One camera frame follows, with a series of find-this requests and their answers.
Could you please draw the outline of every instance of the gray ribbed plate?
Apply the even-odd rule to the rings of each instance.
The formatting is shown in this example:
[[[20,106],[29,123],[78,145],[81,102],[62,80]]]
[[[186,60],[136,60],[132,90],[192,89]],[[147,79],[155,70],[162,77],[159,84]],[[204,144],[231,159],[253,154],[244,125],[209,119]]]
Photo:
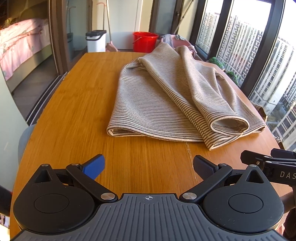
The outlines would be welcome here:
[[[124,194],[115,203],[102,204],[84,226],[59,235],[23,231],[17,241],[146,241],[225,240],[280,241],[275,231],[257,235],[222,230],[202,214],[196,204],[183,203],[174,194]]]

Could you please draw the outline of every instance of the red bucket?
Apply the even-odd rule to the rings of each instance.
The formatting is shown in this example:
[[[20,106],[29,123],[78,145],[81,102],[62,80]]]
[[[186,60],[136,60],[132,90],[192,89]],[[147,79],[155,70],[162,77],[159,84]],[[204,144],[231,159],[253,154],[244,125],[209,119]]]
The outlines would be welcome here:
[[[133,51],[139,53],[151,53],[155,48],[157,34],[148,32],[133,33]]]

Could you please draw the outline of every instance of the bed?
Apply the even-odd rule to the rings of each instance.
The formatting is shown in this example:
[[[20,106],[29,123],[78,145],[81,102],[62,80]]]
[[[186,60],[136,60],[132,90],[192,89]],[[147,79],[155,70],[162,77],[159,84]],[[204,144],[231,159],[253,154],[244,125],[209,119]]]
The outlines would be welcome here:
[[[0,66],[10,92],[51,54],[47,19],[27,19],[0,30]]]

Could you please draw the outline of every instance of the sky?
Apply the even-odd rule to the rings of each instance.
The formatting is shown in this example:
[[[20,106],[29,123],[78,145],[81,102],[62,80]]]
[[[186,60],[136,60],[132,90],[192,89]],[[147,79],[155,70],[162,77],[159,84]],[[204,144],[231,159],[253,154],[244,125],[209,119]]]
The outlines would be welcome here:
[[[223,0],[208,0],[206,12],[221,12]],[[251,24],[254,28],[264,31],[269,17],[271,4],[259,0],[234,0],[231,16]],[[296,47],[296,3],[286,0],[279,36]]]

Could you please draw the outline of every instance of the black lid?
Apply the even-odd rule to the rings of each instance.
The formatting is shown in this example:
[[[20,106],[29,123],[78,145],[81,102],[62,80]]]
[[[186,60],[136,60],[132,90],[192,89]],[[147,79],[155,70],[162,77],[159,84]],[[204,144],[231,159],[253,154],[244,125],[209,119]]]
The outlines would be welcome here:
[[[106,30],[93,30],[85,34],[87,37],[97,37],[102,36],[103,34],[107,33]]]

